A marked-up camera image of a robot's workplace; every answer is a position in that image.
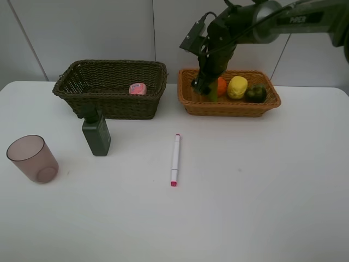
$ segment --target orange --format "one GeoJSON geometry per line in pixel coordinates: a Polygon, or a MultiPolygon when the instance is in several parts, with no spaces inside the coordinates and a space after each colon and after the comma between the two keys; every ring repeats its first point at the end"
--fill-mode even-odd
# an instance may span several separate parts
{"type": "Polygon", "coordinates": [[[227,83],[222,77],[220,77],[218,78],[217,95],[218,97],[221,97],[226,92],[227,92],[227,83]]]}

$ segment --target robotic arm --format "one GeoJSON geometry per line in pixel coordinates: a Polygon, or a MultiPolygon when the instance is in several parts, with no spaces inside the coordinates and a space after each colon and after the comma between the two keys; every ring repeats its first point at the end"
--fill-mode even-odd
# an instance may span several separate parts
{"type": "Polygon", "coordinates": [[[253,1],[241,7],[224,0],[228,8],[219,16],[206,13],[180,45],[198,56],[200,71],[192,83],[198,93],[210,93],[209,85],[225,72],[238,44],[268,44],[282,33],[328,33],[333,46],[344,46],[349,62],[348,0],[300,0],[285,7],[276,1],[253,1]],[[209,14],[215,19],[203,37],[209,14]]]}

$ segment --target white wall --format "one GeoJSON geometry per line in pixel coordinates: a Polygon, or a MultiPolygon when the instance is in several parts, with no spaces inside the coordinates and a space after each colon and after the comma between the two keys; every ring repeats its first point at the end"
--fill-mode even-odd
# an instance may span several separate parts
{"type": "Polygon", "coordinates": [[[6,0],[0,0],[0,37],[0,90],[17,80],[45,81],[6,0]]]}
{"type": "Polygon", "coordinates": [[[155,60],[151,0],[11,0],[47,76],[80,59],[155,60]]]}
{"type": "MultiPolygon", "coordinates": [[[[193,23],[207,11],[226,8],[223,0],[11,2],[51,81],[79,59],[155,60],[156,55],[168,68],[168,82],[175,83],[178,70],[198,66],[193,54],[179,48],[193,23]]],[[[0,7],[0,88],[15,80],[45,80],[7,2],[0,0],[0,7]]],[[[261,70],[275,85],[332,86],[349,93],[349,65],[329,36],[294,34],[287,40],[288,34],[267,45],[240,45],[228,68],[261,70]]]]}

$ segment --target orange wicker basket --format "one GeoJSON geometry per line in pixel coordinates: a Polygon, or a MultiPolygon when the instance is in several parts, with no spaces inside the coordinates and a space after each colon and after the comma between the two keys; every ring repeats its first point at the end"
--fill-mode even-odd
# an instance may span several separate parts
{"type": "Polygon", "coordinates": [[[191,82],[197,77],[197,69],[183,69],[178,74],[178,99],[186,111],[197,116],[243,116],[259,117],[270,109],[281,105],[281,100],[269,78],[260,71],[227,70],[222,76],[227,84],[234,76],[243,76],[249,87],[264,84],[267,88],[267,100],[264,103],[247,103],[244,100],[232,100],[227,95],[210,102],[207,97],[194,92],[191,82]]]}

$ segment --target green bottle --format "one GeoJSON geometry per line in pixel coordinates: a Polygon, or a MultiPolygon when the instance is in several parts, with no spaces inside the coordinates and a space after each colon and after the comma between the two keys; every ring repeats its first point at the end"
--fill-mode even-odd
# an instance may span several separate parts
{"type": "Polygon", "coordinates": [[[82,132],[92,153],[97,157],[106,156],[111,138],[102,111],[88,104],[82,107],[82,113],[79,116],[85,119],[82,132]]]}

